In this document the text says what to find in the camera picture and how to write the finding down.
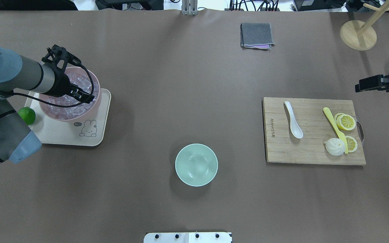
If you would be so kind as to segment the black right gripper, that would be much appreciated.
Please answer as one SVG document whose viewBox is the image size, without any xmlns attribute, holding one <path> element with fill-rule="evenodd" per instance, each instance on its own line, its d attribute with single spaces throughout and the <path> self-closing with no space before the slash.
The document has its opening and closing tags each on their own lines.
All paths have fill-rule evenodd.
<svg viewBox="0 0 389 243">
<path fill-rule="evenodd" d="M 389 75 L 375 75 L 368 78 L 360 79 L 359 84 L 355 85 L 355 92 L 363 91 L 386 91 L 389 92 Z"/>
</svg>

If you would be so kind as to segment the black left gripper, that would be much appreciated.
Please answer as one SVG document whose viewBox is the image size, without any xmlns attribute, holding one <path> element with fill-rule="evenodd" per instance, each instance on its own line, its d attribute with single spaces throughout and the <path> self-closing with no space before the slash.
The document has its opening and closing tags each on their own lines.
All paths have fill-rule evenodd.
<svg viewBox="0 0 389 243">
<path fill-rule="evenodd" d="M 85 92 L 76 84 L 72 84 L 65 74 L 68 64 L 81 67 L 81 60 L 68 52 L 66 48 L 57 45 L 47 48 L 48 53 L 42 58 L 44 65 L 51 68 L 54 74 L 52 86 L 45 95 L 53 97 L 62 97 L 68 95 L 80 103 L 91 103 L 95 96 Z"/>
</svg>

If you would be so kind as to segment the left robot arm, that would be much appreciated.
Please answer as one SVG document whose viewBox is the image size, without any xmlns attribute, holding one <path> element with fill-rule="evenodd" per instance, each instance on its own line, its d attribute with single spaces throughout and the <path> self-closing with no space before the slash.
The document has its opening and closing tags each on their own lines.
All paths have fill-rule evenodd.
<svg viewBox="0 0 389 243">
<path fill-rule="evenodd" d="M 47 48 L 41 63 L 0 47 L 0 165 L 7 160 L 21 162 L 42 146 L 8 101 L 16 94 L 14 89 L 52 97 L 68 95 L 79 105 L 93 101 L 93 91 L 86 93 L 69 81 L 65 74 L 68 64 L 86 70 L 79 58 L 57 45 Z"/>
</svg>

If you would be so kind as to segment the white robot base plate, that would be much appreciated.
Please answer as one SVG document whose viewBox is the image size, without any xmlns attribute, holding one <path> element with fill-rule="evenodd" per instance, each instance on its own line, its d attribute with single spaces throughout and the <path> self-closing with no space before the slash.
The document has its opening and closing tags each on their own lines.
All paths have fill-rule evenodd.
<svg viewBox="0 0 389 243">
<path fill-rule="evenodd" d="M 163 232 L 147 233 L 144 243 L 232 243 L 230 232 Z"/>
</svg>

